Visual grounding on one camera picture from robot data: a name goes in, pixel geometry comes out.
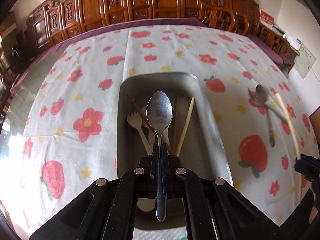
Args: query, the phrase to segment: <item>strawberry print tablecloth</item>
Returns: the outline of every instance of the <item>strawberry print tablecloth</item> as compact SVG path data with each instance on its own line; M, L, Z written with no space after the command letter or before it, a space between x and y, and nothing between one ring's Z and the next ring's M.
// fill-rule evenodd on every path
M266 111L249 99L257 84L280 92L300 137L316 156L310 121L291 84L244 36L194 26L123 29L70 45L50 70L31 108L12 174L1 176L0 199L31 234L95 179L117 178L116 123L121 83L144 73L181 71L197 76L212 107L234 186L281 225L298 205L292 136L271 113L276 146L268 140ZM8 183L10 178L15 183ZM303 195L309 188L302 181ZM157 232L179 239L185 228ZM148 233L136 230L134 238Z

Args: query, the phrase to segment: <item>wooden fork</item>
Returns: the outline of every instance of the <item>wooden fork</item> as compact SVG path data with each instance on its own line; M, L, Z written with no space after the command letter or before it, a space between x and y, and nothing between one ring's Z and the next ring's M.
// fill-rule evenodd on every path
M132 114L128 114L127 115L127 121L128 121L130 126L132 126L133 128L137 129L148 155L151 155L152 154L152 148L151 148L150 144L148 143L148 140L145 137L145 135L144 135L144 133L142 131L142 128L141 128L141 126L142 126L142 118L141 118L141 116L138 114L138 112L134 112Z

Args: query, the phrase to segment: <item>yellow flower center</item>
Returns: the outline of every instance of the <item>yellow flower center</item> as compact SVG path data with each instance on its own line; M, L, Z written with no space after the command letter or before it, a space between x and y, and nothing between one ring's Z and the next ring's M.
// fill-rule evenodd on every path
M92 123L91 119L90 119L90 118L87 118L87 119L84 120L83 125L84 125L84 127L88 127L88 126L91 125L91 123Z

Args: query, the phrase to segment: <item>metal tray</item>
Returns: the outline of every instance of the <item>metal tray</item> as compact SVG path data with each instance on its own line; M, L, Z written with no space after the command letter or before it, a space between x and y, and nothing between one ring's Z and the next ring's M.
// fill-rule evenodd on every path
M176 145L184 126L191 98L195 97L196 107L193 109L179 156L182 166L194 171L201 178L212 180L221 177L232 184L227 158L208 100L201 89L198 78L183 72L139 75L128 78L122 83L117 120L118 177L120 178L125 172L138 167L140 158L147 155L137 130L127 123L127 114L134 112L135 108L126 94L142 108L158 90L163 91L169 97L173 114L175 113L175 97L177 94L179 95ZM171 143L173 121L168 132ZM148 130L143 129L147 138ZM137 208L136 228L158 230L184 225L183 203L180 199L167 200L167 216L165 221L161 223L156 219L154 211L143 212Z

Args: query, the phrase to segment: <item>silver bolt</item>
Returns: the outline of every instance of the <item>silver bolt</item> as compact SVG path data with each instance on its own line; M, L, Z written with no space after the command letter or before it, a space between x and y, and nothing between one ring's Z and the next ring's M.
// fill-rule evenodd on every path
M176 172L177 172L178 174L185 174L187 171L186 171L185 168L177 168Z
M96 181L97 186L103 186L106 183L107 183L107 181L105 179L97 179L97 181Z
M224 179L222 178L216 178L214 180L215 184L219 185L219 186L222 186L224 184Z
M142 173L144 173L144 169L143 169L143 168L140 168L140 167L135 168L135 169L134 169L134 173L135 173L135 174L142 174Z

